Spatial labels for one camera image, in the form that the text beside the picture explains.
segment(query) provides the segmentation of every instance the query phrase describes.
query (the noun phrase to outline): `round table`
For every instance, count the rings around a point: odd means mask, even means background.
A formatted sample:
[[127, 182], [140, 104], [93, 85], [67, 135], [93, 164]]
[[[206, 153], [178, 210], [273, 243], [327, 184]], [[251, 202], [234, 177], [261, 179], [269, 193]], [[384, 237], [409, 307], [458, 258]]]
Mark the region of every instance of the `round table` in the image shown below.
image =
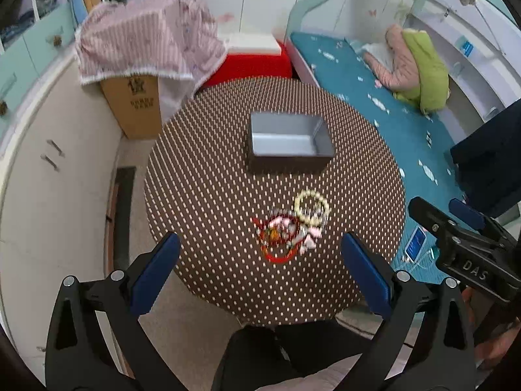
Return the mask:
[[[335, 148], [319, 175], [252, 175], [244, 143], [252, 111], [321, 115]], [[331, 207], [316, 249], [274, 264], [252, 218], [290, 210], [301, 190]], [[259, 325], [332, 318], [360, 298], [340, 253], [354, 231], [390, 262], [405, 220], [399, 168], [376, 127], [328, 92], [282, 78], [234, 80], [200, 93], [163, 128], [144, 184], [156, 241], [178, 233], [175, 273], [196, 296]]]

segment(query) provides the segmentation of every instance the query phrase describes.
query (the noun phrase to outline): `person's leg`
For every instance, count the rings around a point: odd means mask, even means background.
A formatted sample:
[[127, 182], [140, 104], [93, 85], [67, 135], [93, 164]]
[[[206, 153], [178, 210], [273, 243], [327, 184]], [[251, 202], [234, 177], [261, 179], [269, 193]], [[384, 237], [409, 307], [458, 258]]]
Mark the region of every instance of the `person's leg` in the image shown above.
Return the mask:
[[339, 360], [366, 351], [371, 340], [351, 332], [336, 320], [281, 325], [275, 334], [288, 354], [291, 366], [308, 376]]
[[271, 329], [246, 326], [230, 338], [212, 391], [255, 391], [299, 376]]

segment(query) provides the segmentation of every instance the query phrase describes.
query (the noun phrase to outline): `teal drawer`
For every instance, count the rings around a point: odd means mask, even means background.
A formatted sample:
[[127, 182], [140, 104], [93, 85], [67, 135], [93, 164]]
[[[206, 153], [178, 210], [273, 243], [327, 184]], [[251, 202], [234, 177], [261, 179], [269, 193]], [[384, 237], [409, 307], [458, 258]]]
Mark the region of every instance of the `teal drawer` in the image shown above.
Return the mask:
[[4, 136], [16, 109], [37, 78], [25, 42], [20, 37], [0, 56], [0, 101], [7, 105], [7, 113], [0, 116], [0, 138]]
[[[61, 45], [55, 46], [54, 37], [59, 36]], [[29, 55], [39, 74], [58, 56], [74, 38], [74, 25], [69, 3], [59, 6], [52, 13], [37, 21], [24, 32]]]

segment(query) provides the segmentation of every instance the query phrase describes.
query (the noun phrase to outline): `phone screen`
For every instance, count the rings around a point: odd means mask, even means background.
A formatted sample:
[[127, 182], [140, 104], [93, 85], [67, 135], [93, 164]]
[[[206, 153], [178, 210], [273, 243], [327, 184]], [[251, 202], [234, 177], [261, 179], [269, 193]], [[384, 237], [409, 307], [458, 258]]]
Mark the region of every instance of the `phone screen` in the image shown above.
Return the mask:
[[421, 246], [424, 244], [426, 239], [427, 237], [425, 233], [421, 230], [419, 226], [417, 226], [414, 230], [413, 236], [407, 243], [407, 247], [405, 247], [405, 253], [413, 262], [415, 262], [416, 258], [418, 258]]

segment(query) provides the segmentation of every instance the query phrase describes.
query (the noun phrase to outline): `red cloth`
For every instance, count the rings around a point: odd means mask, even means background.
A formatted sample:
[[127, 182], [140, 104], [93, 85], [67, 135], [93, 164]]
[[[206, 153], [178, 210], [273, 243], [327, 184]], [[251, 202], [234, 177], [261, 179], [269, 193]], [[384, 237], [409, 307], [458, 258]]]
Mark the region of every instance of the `red cloth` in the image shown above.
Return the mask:
[[284, 45], [279, 43], [281, 53], [273, 54], [228, 54], [221, 67], [203, 85], [208, 87], [227, 80], [248, 77], [291, 78], [291, 60]]

